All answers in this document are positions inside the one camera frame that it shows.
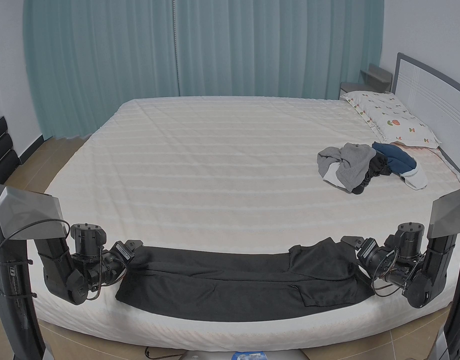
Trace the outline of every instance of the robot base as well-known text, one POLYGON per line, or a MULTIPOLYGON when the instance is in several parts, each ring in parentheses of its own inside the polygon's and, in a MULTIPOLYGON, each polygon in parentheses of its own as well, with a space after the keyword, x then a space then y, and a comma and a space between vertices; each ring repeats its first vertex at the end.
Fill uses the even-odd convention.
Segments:
MULTIPOLYGON (((268 360, 308 360, 308 357, 299 349, 287 349, 284 351, 262 351, 265 353, 264 359, 268 360)), ((235 352, 206 352, 206 351, 188 351, 180 360, 232 360, 235 352)))

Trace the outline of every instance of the curtain fold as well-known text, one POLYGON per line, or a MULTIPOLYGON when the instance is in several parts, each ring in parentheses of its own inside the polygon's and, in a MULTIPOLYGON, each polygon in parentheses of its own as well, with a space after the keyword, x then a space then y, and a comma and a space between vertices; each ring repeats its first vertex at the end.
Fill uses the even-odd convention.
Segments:
POLYGON ((182 96, 337 99, 378 64, 383 0, 175 0, 182 96))
POLYGON ((25 0, 45 138, 96 131, 125 101, 196 95, 337 99, 378 64, 383 0, 25 0))
POLYGON ((45 138, 92 133, 131 99, 178 96, 173 0, 25 0, 23 36, 45 138))

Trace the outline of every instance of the wall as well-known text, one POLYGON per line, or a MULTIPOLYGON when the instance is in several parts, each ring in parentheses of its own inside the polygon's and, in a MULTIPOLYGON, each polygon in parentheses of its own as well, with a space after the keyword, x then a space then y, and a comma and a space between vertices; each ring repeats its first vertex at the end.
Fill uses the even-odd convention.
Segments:
POLYGON ((403 52, 460 83, 460 0, 385 0, 380 66, 403 52))
POLYGON ((5 116, 18 156, 42 134, 25 65, 23 2, 0 0, 0 116, 5 116))

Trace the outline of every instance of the white headboard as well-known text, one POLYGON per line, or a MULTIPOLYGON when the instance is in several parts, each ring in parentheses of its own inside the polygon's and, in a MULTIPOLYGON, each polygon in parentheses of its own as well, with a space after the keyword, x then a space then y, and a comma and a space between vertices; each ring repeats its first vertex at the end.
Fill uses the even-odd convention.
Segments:
POLYGON ((399 53, 392 92, 432 129, 442 153, 460 171, 460 84, 399 53))

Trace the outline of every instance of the floor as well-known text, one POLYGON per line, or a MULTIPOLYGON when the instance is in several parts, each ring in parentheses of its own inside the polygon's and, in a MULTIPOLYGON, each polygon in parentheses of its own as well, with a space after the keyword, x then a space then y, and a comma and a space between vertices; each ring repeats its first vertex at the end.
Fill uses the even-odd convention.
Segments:
MULTIPOLYGON (((84 143, 83 139, 49 139, 12 174, 6 184, 44 192, 55 175, 84 143)), ((409 322, 387 332, 347 343, 304 349, 311 360, 423 360, 430 351, 449 308, 409 322)), ((145 347, 104 340, 40 321, 43 337, 56 360, 144 360, 145 347)), ((149 356, 176 355, 180 349, 150 348, 149 356)), ((0 323, 0 360, 10 360, 12 351, 0 323)))

